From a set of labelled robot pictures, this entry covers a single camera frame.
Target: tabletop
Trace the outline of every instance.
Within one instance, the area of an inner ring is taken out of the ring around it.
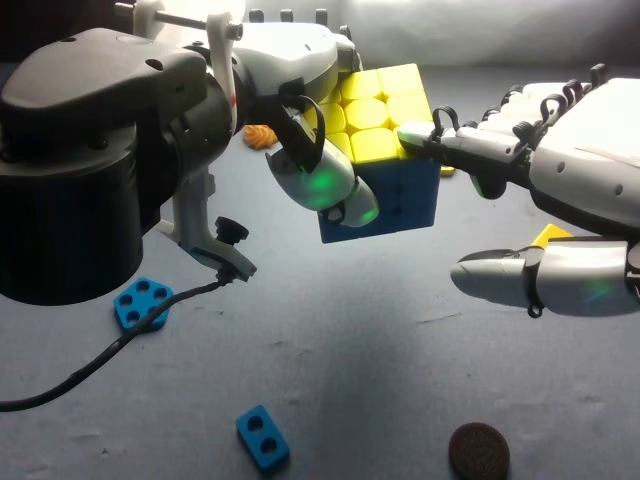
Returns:
[[[431,106],[465,121],[513,84],[587,79],[588,67],[422,74]],[[323,245],[315,214],[239,136],[211,172],[210,223],[250,230],[239,249],[255,277],[174,306],[164,329],[59,400],[1,414],[0,478],[258,479],[234,425],[258,404],[291,449],[277,479],[450,479],[449,437],[471,421],[503,433],[512,479],[637,476],[640,317],[531,319],[449,279],[462,256],[522,248],[553,221],[526,191],[483,200],[457,172],[433,227]],[[156,231],[144,247],[134,279],[176,292],[212,279]],[[0,297],[0,397],[40,393],[102,351],[120,334],[118,291],[63,307]]]

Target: screw hole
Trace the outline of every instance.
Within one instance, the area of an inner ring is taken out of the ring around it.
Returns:
[[[138,293],[147,293],[147,291],[149,290],[149,282],[147,282],[146,280],[142,280],[140,282],[138,282],[138,284],[136,285],[136,292]]]
[[[262,450],[262,453],[273,453],[276,448],[278,448],[278,444],[271,437],[265,438],[260,444],[260,450]]]
[[[163,300],[167,298],[167,289],[166,288],[156,288],[156,291],[153,292],[153,298],[156,300]]]
[[[160,60],[156,60],[155,58],[150,58],[148,60],[145,60],[144,63],[149,65],[151,68],[155,68],[159,72],[161,72],[164,69],[164,66],[162,65]]]
[[[247,422],[247,428],[250,432],[257,432],[258,430],[262,430],[264,423],[260,417],[251,417]]]
[[[133,297],[131,295],[123,295],[122,297],[120,297],[121,307],[128,307],[132,303],[133,303]]]
[[[138,320],[140,320],[140,314],[137,311],[131,310],[127,313],[127,322],[136,323]]]

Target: blue pentagon block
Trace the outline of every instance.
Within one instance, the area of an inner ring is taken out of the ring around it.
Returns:
[[[173,290],[166,285],[141,277],[113,301],[116,318],[126,332],[132,329],[138,320],[172,296]],[[169,310],[156,318],[147,331],[160,330],[167,323],[167,318]]]
[[[363,227],[334,225],[318,216],[323,243],[384,235],[433,225],[440,184],[440,164],[396,159],[355,164],[354,171],[378,199],[378,217]]]
[[[286,440],[262,405],[238,418],[236,429],[262,473],[273,473],[289,458]]]

